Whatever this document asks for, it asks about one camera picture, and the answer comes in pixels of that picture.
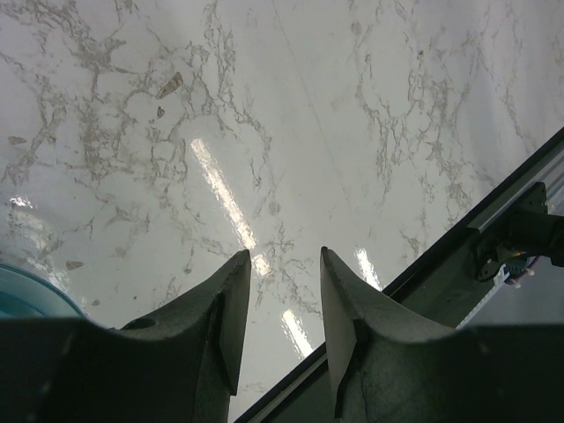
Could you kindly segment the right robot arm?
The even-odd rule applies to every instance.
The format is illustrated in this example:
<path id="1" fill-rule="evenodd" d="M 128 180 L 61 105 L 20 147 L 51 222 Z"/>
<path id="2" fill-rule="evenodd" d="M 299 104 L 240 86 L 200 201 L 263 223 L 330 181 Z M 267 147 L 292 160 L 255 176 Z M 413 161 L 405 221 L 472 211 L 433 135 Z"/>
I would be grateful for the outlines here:
<path id="1" fill-rule="evenodd" d="M 475 278 L 487 282 L 516 258 L 545 256 L 563 265 L 563 218 L 548 212 L 547 189 L 534 183 L 481 235 L 475 253 Z"/>

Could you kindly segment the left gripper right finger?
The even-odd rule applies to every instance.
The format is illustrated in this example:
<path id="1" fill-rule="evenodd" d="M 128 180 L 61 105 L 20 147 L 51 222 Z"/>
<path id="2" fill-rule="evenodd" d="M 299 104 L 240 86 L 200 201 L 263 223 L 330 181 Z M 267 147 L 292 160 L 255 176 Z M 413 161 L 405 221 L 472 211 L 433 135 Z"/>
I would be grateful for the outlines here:
<path id="1" fill-rule="evenodd" d="M 560 422 L 563 329 L 455 330 L 320 257 L 334 414 L 342 422 Z"/>

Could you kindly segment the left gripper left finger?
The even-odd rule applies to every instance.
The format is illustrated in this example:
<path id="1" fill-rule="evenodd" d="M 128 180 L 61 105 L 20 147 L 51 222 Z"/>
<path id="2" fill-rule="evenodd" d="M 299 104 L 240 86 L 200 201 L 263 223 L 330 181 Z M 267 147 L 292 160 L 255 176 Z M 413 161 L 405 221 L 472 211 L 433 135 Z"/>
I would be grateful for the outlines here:
<path id="1" fill-rule="evenodd" d="M 125 324 L 1 317 L 4 422 L 224 422 L 237 392 L 251 260 Z"/>

